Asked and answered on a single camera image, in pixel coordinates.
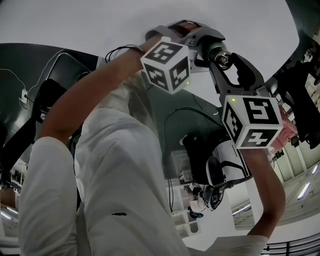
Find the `railing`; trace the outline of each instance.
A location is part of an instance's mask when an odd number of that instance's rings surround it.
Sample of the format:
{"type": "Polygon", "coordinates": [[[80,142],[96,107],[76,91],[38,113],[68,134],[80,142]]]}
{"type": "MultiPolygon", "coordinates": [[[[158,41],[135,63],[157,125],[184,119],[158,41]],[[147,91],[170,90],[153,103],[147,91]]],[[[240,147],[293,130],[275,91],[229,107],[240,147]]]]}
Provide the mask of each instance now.
{"type": "Polygon", "coordinates": [[[300,256],[319,251],[320,233],[293,241],[268,243],[261,255],[300,256]]]}

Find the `fluorescent light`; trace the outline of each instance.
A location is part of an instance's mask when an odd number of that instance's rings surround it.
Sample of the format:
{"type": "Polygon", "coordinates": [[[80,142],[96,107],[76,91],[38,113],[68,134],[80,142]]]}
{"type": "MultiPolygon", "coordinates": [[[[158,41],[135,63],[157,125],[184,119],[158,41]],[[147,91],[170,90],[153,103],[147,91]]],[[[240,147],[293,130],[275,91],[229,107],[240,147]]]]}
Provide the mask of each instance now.
{"type": "Polygon", "coordinates": [[[314,169],[313,169],[313,171],[312,171],[312,175],[314,175],[314,174],[316,173],[317,168],[318,168],[318,165],[316,165],[316,166],[314,167],[314,169]]]}
{"type": "Polygon", "coordinates": [[[12,209],[11,207],[7,207],[7,209],[15,214],[18,214],[18,212],[15,209],[12,209]]]}
{"type": "Polygon", "coordinates": [[[242,208],[242,209],[240,209],[240,210],[237,210],[236,212],[232,213],[232,216],[234,216],[234,215],[242,212],[243,210],[245,210],[245,209],[247,209],[247,208],[249,208],[249,207],[251,207],[251,204],[249,204],[249,205],[247,205],[246,207],[244,207],[244,208],[242,208]]]}
{"type": "Polygon", "coordinates": [[[6,217],[6,218],[9,219],[9,220],[12,220],[12,218],[10,218],[9,215],[7,215],[6,213],[4,213],[4,212],[2,212],[2,211],[1,211],[1,215],[4,216],[4,217],[6,217]]]}
{"type": "Polygon", "coordinates": [[[300,195],[298,196],[298,200],[304,197],[304,195],[305,195],[305,193],[306,193],[309,185],[310,185],[310,182],[307,183],[307,184],[304,186],[303,190],[301,191],[300,195]]]}

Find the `white sleeve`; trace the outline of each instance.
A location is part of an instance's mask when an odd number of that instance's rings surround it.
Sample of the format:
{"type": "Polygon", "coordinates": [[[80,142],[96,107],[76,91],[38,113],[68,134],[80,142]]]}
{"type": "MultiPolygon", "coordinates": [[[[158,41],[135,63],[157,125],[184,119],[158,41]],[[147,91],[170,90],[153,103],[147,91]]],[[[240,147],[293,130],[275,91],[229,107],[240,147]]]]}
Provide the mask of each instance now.
{"type": "Polygon", "coordinates": [[[32,147],[19,202],[23,255],[77,255],[77,186],[67,147],[43,137],[32,147]]]}
{"type": "Polygon", "coordinates": [[[206,251],[189,248],[192,256],[259,256],[268,242],[262,235],[218,237],[206,251]]]}

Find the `white shirt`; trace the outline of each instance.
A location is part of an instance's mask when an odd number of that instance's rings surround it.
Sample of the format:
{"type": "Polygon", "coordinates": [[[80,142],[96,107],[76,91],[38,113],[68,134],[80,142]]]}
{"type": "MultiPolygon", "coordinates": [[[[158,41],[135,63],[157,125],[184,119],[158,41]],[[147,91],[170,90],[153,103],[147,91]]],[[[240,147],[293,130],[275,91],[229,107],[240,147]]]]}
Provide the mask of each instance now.
{"type": "Polygon", "coordinates": [[[19,206],[24,255],[253,256],[267,238],[217,241],[206,252],[185,246],[169,209],[159,141],[130,115],[95,109],[82,126],[75,162],[54,138],[33,145],[19,206]],[[76,184],[84,203],[79,217],[76,184]]]}

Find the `white cube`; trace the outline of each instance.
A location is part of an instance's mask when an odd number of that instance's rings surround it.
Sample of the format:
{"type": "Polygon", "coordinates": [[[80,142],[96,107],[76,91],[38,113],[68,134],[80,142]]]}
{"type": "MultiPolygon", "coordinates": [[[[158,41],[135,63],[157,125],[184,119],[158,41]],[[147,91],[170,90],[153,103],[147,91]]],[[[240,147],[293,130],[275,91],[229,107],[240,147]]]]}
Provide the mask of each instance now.
{"type": "Polygon", "coordinates": [[[271,97],[227,95],[222,121],[237,149],[266,149],[283,128],[271,97]]]}
{"type": "Polygon", "coordinates": [[[190,82],[188,46],[162,37],[142,58],[141,63],[149,82],[174,94],[190,82]]]}

